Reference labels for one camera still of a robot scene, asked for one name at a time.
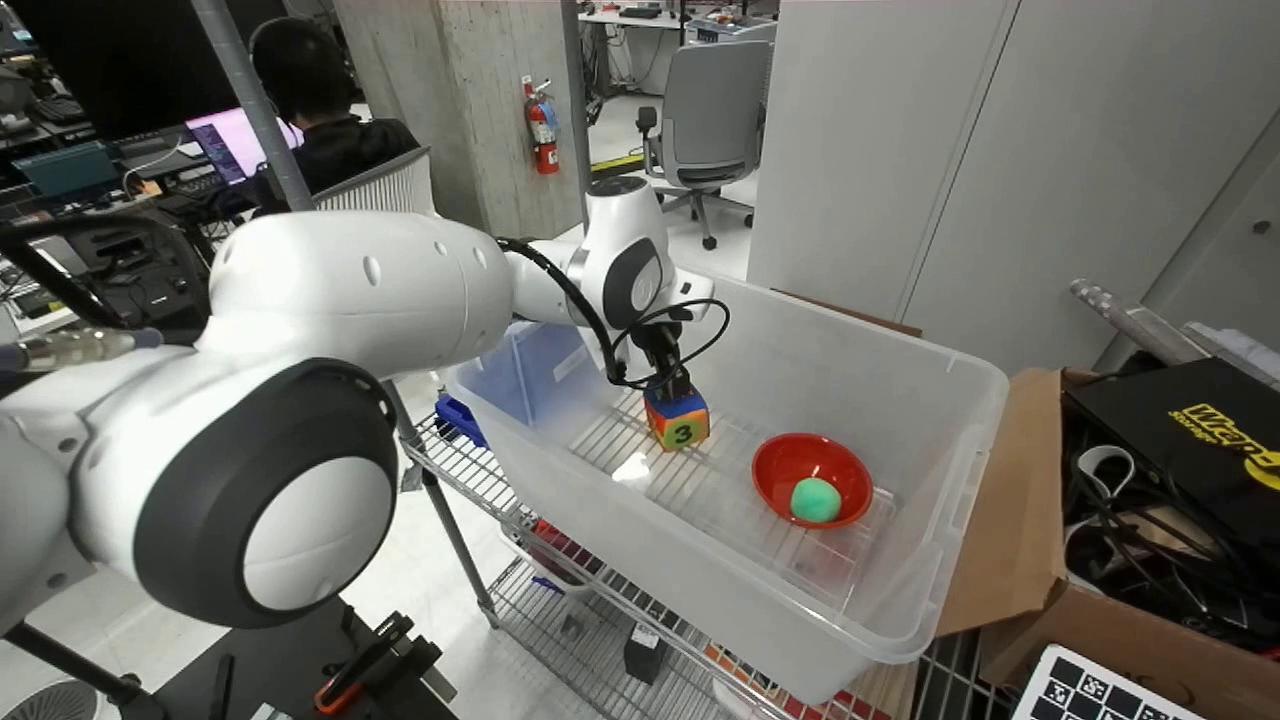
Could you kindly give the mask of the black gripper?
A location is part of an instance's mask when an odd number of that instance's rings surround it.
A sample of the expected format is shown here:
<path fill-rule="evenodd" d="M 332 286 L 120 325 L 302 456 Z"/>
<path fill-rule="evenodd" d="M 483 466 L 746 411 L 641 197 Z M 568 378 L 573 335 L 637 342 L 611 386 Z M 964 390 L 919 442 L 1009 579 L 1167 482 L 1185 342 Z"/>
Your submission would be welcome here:
<path fill-rule="evenodd" d="M 652 378 L 642 379 L 642 391 L 654 401 L 685 401 L 690 391 L 690 378 L 678 361 L 678 330 L 670 322 L 642 325 L 637 331 L 637 348 L 649 356 Z"/>

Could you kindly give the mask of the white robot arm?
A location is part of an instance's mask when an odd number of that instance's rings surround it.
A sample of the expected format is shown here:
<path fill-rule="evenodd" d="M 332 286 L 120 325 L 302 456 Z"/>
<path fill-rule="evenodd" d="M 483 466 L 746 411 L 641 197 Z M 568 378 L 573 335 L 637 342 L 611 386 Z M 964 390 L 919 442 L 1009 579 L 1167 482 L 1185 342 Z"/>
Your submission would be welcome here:
<path fill-rule="evenodd" d="M 120 346 L 3 397 L 3 620 L 100 570 L 223 627 L 343 594 L 396 513 L 390 378 L 476 361 L 521 322 L 611 346 L 674 296 L 652 186 L 599 180 L 584 207 L 553 241 L 369 203 L 256 217 L 205 259 L 183 342 L 113 306 L 181 287 L 168 219 L 10 227 L 10 266 Z"/>

